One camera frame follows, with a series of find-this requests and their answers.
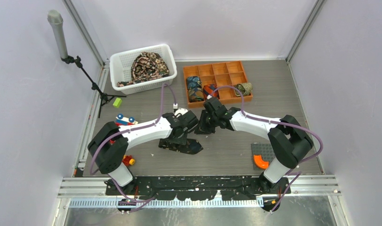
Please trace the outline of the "black gold floral tie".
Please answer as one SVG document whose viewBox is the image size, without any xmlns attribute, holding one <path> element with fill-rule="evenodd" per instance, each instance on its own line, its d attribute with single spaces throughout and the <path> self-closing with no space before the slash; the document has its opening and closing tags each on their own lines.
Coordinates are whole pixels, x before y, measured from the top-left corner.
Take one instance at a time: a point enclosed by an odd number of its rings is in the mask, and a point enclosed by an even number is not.
<svg viewBox="0 0 382 226">
<path fill-rule="evenodd" d="M 200 142 L 196 139 L 187 138 L 188 143 L 184 146 L 178 146 L 178 147 L 160 147 L 158 144 L 158 147 L 165 150 L 170 150 L 178 153 L 184 153 L 189 155 L 195 155 L 201 152 L 204 148 L 200 144 Z"/>
</svg>

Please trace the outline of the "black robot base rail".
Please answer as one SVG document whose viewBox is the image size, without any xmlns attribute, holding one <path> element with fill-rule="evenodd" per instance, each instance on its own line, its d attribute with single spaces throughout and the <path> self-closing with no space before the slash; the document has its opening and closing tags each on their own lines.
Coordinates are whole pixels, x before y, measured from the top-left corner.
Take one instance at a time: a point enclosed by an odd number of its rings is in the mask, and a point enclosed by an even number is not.
<svg viewBox="0 0 382 226">
<path fill-rule="evenodd" d="M 138 176 L 129 184 L 118 189 L 112 179 L 105 181 L 106 195 L 125 194 L 138 200 L 155 199 L 172 201 L 213 200 L 220 195 L 224 201 L 252 200 L 261 195 L 279 198 L 290 193 L 287 189 L 288 178 L 280 179 L 276 184 L 264 182 L 255 176 Z"/>
</svg>

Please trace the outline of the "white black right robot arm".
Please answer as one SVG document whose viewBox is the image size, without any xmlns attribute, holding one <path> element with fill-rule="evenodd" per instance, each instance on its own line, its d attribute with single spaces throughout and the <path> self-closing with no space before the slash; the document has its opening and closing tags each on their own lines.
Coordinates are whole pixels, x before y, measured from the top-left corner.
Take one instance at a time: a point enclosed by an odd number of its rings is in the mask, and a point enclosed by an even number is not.
<svg viewBox="0 0 382 226">
<path fill-rule="evenodd" d="M 313 148 L 313 141 L 291 115 L 283 118 L 259 117 L 247 114 L 240 108 L 227 109 L 216 97 L 203 104 L 198 130 L 211 134 L 217 127 L 231 131 L 247 132 L 267 139 L 274 159 L 258 178 L 258 186 L 266 193 L 274 192 L 280 179 L 303 160 Z"/>
</svg>

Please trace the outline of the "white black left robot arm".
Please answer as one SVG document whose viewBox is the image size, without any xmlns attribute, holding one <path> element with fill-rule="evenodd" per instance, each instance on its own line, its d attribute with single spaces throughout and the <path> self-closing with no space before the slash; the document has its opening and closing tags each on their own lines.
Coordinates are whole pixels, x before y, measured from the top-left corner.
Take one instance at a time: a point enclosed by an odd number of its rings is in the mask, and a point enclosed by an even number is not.
<svg viewBox="0 0 382 226">
<path fill-rule="evenodd" d="M 91 164 L 96 164 L 102 174 L 109 175 L 124 195 L 132 194 L 136 183 L 133 174 L 122 162 L 126 151 L 156 139 L 186 137 L 197 124 L 198 118 L 192 111 L 164 113 L 155 120 L 130 126 L 118 126 L 110 121 L 87 146 L 92 156 Z"/>
</svg>

